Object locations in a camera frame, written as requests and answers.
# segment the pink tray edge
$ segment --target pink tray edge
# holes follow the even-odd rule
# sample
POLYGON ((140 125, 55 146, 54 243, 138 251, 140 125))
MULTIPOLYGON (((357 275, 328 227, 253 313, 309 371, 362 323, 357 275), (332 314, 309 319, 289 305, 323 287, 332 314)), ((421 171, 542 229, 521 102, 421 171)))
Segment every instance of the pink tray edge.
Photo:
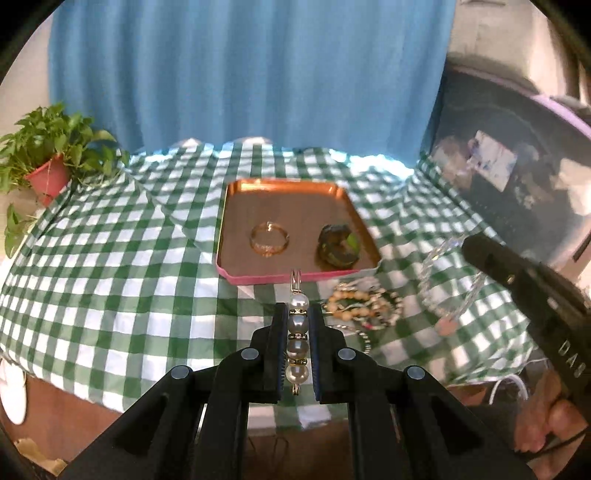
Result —
MULTIPOLYGON (((366 268, 363 270, 332 270, 329 272, 302 272, 301 280, 303 282, 306 281, 322 281, 328 280, 330 278, 338 278, 338 277, 345 277, 347 275, 352 275, 359 273, 361 271, 366 271, 368 273, 375 274, 376 270, 382 263, 382 259, 379 260, 378 265, 375 268, 366 268)), ((291 272, 286 274, 280 275, 240 275, 234 276, 230 275, 224 268, 220 267, 219 263, 217 262, 217 255, 216 255, 216 268, 217 272, 224 277, 230 285, 262 285, 262 284, 276 284, 276 283, 289 283, 291 281, 291 272)))

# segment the table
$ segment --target table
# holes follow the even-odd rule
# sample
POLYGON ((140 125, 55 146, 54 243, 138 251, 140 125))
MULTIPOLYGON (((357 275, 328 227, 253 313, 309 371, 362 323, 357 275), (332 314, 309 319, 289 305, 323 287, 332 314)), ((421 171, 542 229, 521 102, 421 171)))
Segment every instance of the table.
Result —
MULTIPOLYGON (((422 160, 406 180, 334 151, 203 144, 132 158, 111 184, 67 189, 44 212, 0 292, 0 348, 25 370, 81 398, 126 410, 177 364, 215 365, 271 321, 288 285, 235 287, 214 252, 225 186, 245 177, 334 181, 347 188, 383 256, 376 275, 404 298, 404 318, 371 332, 383 365, 424 365, 461 384, 518 371, 533 342, 507 291, 487 281, 447 338, 417 298, 417 274, 434 247, 486 230, 482 218, 422 160)), ((455 298, 474 269, 459 252, 436 264, 433 294, 455 298)), ((326 298, 336 280, 306 283, 326 298)), ((348 343, 359 348, 358 339, 348 343)), ((279 406, 251 408, 249 426, 311 427, 346 415, 316 404, 311 382, 279 406)))

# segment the pearl bead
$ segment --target pearl bead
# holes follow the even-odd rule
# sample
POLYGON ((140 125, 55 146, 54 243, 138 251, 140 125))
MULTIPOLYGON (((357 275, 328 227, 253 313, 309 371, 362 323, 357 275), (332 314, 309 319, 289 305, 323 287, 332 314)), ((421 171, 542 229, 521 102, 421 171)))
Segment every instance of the pearl bead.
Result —
POLYGON ((310 306, 310 301, 303 293, 294 293, 290 299, 290 309, 292 310, 307 310, 310 306))
POLYGON ((287 320, 287 329, 290 333, 306 333, 308 331, 308 317, 306 315, 290 315, 287 320))
POLYGON ((309 376, 308 367, 305 365, 288 365, 285 377, 289 383, 304 383, 309 376))
POLYGON ((301 339, 287 341, 287 357, 293 359, 306 358, 308 353, 308 342, 301 339))

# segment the jewelry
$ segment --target jewelry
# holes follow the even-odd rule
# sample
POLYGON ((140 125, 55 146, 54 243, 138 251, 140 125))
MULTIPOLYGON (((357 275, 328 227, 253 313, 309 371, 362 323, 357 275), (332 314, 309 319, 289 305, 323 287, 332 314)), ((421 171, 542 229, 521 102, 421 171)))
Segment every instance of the jewelry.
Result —
POLYGON ((289 318, 287 319, 287 346, 285 356, 287 357, 287 368, 285 377, 292 383, 291 392, 294 395, 300 394, 300 384, 308 380, 310 372, 307 367, 308 351, 308 307, 310 301, 300 290, 301 271, 291 271, 291 298, 288 304, 289 318))
POLYGON ((259 225, 257 225, 256 227, 254 227, 251 230, 250 243, 251 243, 251 248, 256 253, 258 253, 259 255, 262 255, 263 257, 271 257, 272 255, 280 254, 281 252, 283 252, 283 250, 285 250, 287 248, 287 245, 289 245, 289 243, 290 243, 290 236, 287 233, 287 231, 285 231, 285 229, 281 225, 279 225, 279 223, 264 222, 264 223, 260 223, 259 225), (258 233, 272 232, 272 231, 279 232, 283 236, 283 244, 281 244, 281 245, 266 245, 266 244, 257 243, 256 236, 258 233))
POLYGON ((349 225, 324 225, 318 237, 318 256, 336 268, 351 268, 359 260, 359 240, 349 225))
MULTIPOLYGON (((322 303, 324 314, 346 322, 358 322, 364 330, 382 330, 396 324, 404 310, 402 298, 365 277, 338 284, 328 300, 322 303)), ((371 351, 369 336, 361 329, 343 324, 329 325, 357 333, 363 340, 364 353, 371 351)))
POLYGON ((418 276, 418 295, 421 298, 423 305, 425 305, 425 308, 428 311, 434 313, 440 319, 447 318, 453 322, 457 321, 459 317, 468 309, 468 307, 472 305, 472 303, 476 300, 476 297, 478 296, 480 290, 484 286, 486 275, 484 275, 483 272, 478 272, 472 278, 472 287, 470 288, 468 295, 466 295, 461 305, 452 312, 446 310, 445 308, 435 303, 430 294, 431 283, 429 281, 429 278, 431 277, 433 264, 440 256, 442 256, 448 250, 460 247, 466 237, 467 235, 449 238, 445 240, 439 247, 433 249, 433 251, 431 251, 431 253, 423 262, 421 273, 419 273, 418 276))
POLYGON ((363 352, 365 354, 370 353, 371 341, 369 340, 368 334, 365 333, 363 330, 356 329, 355 327, 351 327, 349 325, 340 325, 340 324, 329 325, 329 327, 338 328, 339 330, 348 330, 350 332, 356 333, 357 335, 359 335, 361 337, 361 340, 363 341, 363 352))

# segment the wooden floor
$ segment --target wooden floor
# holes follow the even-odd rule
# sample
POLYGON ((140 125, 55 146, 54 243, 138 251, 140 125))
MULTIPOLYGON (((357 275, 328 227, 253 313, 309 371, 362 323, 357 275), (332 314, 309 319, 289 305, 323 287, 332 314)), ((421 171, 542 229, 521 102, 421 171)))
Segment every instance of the wooden floor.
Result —
POLYGON ((0 419, 12 440, 30 437, 43 454, 69 462, 118 417, 119 413, 81 400, 37 378, 27 378, 27 416, 11 423, 0 408, 0 419))
MULTIPOLYGON (((464 404, 479 404, 480 386, 454 389, 464 404)), ((23 425, 12 424, 0 407, 0 420, 12 440, 30 437, 49 459, 72 461, 118 417, 119 413, 81 400, 51 384, 27 378, 28 407, 23 425)), ((310 480, 353 478, 346 421, 305 432, 250 437, 245 448, 244 479, 310 480)))

